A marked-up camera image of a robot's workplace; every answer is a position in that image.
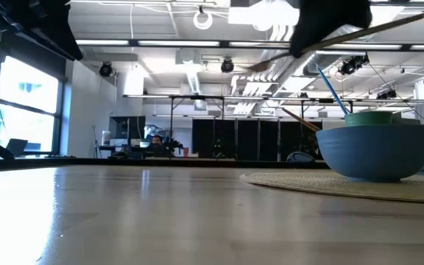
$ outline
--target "blue bowl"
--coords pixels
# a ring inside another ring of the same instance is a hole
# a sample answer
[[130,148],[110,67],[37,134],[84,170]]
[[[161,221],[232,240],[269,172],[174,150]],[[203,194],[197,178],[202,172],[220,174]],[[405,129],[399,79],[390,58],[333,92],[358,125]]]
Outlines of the blue bowl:
[[379,124],[317,132],[328,166],[355,181],[398,182],[424,167],[424,125]]

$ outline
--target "glass window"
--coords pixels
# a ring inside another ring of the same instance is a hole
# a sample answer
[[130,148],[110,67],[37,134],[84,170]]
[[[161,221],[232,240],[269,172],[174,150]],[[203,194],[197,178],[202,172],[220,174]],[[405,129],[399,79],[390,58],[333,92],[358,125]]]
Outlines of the glass window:
[[56,78],[9,56],[1,64],[0,99],[55,113],[57,92]]
[[11,138],[28,140],[24,151],[52,150],[54,117],[0,104],[0,145]]

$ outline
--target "table surface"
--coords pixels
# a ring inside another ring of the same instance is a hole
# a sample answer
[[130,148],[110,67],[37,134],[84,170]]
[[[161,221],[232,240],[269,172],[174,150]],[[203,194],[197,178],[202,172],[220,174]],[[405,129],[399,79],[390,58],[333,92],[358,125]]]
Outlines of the table surface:
[[249,171],[0,172],[0,264],[424,264],[424,204],[240,182]]

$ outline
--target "woven mat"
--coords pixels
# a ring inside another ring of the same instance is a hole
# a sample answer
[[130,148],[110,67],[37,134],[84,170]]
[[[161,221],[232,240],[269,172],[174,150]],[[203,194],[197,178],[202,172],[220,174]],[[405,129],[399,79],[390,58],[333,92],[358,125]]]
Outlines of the woven mat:
[[289,170],[285,172],[252,172],[240,179],[247,183],[286,188],[318,194],[424,202],[424,175],[403,179],[401,183],[350,182],[330,170]]

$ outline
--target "spotlight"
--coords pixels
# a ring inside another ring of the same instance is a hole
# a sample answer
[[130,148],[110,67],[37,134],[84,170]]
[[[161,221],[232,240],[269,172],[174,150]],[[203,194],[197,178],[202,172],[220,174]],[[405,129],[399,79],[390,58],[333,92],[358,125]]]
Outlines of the spotlight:
[[306,92],[302,92],[298,97],[301,99],[308,99],[308,94]]
[[111,62],[103,62],[99,69],[99,74],[101,74],[102,77],[113,77],[116,75],[116,71],[112,68]]
[[376,99],[395,99],[396,97],[395,89],[389,89],[387,92],[378,93]]
[[338,69],[338,72],[342,75],[354,74],[354,72],[358,71],[363,65],[369,62],[367,54],[364,56],[351,57],[351,59],[343,61],[343,66]]
[[225,58],[224,62],[222,63],[222,67],[220,68],[222,70],[222,73],[231,73],[233,71],[233,68],[235,66],[233,65],[232,59]]

